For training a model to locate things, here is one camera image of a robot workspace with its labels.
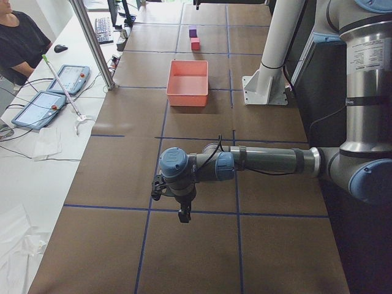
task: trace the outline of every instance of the tiled table surface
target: tiled table surface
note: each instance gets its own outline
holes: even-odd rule
[[[316,179],[242,171],[200,183],[189,224],[149,193],[159,154],[307,149],[298,109],[245,106],[271,17],[260,5],[141,8],[30,293],[348,293]],[[197,25],[201,50],[190,50]],[[205,108],[171,107],[172,59],[209,61]]]

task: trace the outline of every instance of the black shirt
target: black shirt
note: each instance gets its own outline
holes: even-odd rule
[[[12,13],[19,19],[18,26],[0,24],[1,74],[6,79],[23,85],[27,78],[11,67],[26,61],[35,69],[42,59],[41,55],[46,53],[50,40],[27,14],[19,11]]]

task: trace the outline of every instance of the black computer mouse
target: black computer mouse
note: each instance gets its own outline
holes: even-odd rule
[[[63,51],[65,51],[65,50],[67,50],[67,49],[68,49],[68,47],[65,46],[65,45],[56,45],[56,46],[55,46],[55,52],[56,52],[56,53],[63,52]]]

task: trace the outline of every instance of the tablet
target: tablet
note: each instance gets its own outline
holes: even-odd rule
[[[80,91],[84,83],[86,83],[89,74],[90,68],[88,66],[71,66],[69,64],[63,65],[57,73],[62,85],[71,96],[76,95]],[[56,79],[53,79],[47,91],[64,94]]]
[[[39,130],[55,118],[65,103],[65,95],[39,91],[11,122],[17,126]]]

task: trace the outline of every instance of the orange plastic container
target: orange plastic container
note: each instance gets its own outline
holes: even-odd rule
[[[172,60],[166,95],[171,106],[206,106],[208,62]]]

